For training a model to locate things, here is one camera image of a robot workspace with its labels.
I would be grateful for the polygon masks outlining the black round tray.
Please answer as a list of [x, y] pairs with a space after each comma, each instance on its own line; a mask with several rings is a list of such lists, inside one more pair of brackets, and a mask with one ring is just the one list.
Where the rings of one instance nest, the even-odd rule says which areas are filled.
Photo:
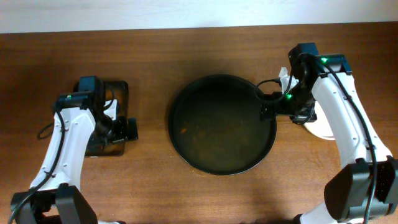
[[258, 165], [271, 151], [277, 123], [261, 119], [251, 82], [209, 75], [175, 96], [167, 115], [170, 141], [192, 167], [213, 175], [235, 175]]

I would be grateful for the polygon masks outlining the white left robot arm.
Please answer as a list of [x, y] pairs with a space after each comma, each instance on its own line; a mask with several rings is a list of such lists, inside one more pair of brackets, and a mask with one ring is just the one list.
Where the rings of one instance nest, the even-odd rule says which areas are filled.
[[29, 189], [12, 196], [9, 223], [100, 223], [80, 190], [83, 162], [121, 156], [125, 143], [138, 139], [128, 99], [125, 81], [96, 76], [81, 77], [57, 98], [44, 161]]

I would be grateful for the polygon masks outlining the pale grey plate bottom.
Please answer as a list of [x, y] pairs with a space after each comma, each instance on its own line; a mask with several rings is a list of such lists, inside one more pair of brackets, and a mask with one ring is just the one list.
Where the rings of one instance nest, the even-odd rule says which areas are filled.
[[317, 119], [314, 122], [307, 122], [304, 124], [305, 128], [318, 138], [334, 141], [333, 131], [330, 128], [329, 122], [326, 118], [324, 111], [322, 110], [320, 104], [315, 102], [314, 113]]

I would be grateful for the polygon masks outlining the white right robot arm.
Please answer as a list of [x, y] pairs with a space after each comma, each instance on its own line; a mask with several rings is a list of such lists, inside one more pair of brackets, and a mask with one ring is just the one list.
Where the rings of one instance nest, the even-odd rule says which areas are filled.
[[280, 91], [254, 90], [261, 118], [290, 116], [316, 121], [320, 108], [338, 146], [341, 171], [325, 186], [324, 201], [294, 223], [367, 223], [397, 210], [397, 159], [374, 130], [358, 97], [352, 69], [342, 54], [322, 55], [313, 43], [289, 52], [290, 70], [275, 79]]

